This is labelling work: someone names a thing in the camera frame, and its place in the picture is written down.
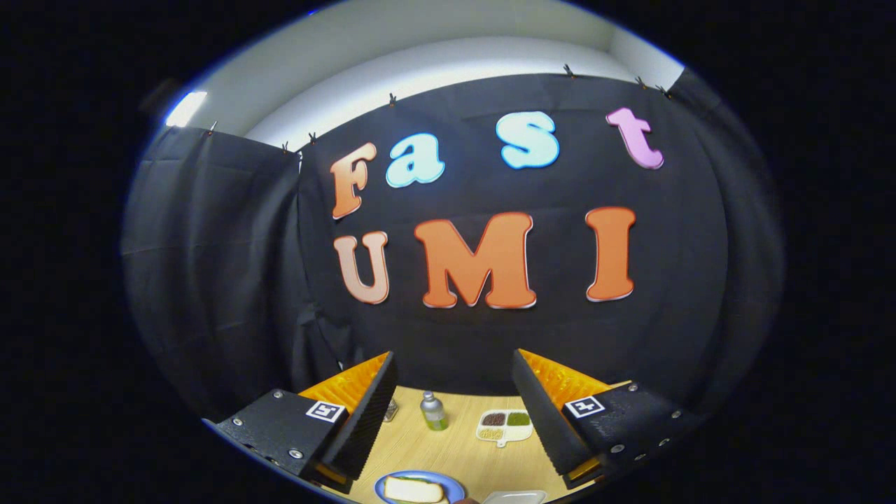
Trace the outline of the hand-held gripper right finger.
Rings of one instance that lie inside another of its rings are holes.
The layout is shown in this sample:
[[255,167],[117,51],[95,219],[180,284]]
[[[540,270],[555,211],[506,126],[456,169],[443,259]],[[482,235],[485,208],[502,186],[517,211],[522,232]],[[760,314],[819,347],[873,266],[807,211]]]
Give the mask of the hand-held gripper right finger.
[[664,455],[704,418],[636,381],[608,385],[516,349],[512,380],[569,489],[608,484]]

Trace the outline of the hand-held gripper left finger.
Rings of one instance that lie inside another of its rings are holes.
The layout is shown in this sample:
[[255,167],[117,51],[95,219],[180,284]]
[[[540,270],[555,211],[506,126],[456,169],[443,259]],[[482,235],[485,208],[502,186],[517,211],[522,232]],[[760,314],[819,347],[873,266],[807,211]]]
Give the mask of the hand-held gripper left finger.
[[228,444],[294,480],[352,485],[361,478],[393,398],[391,351],[300,393],[273,389],[216,423]]

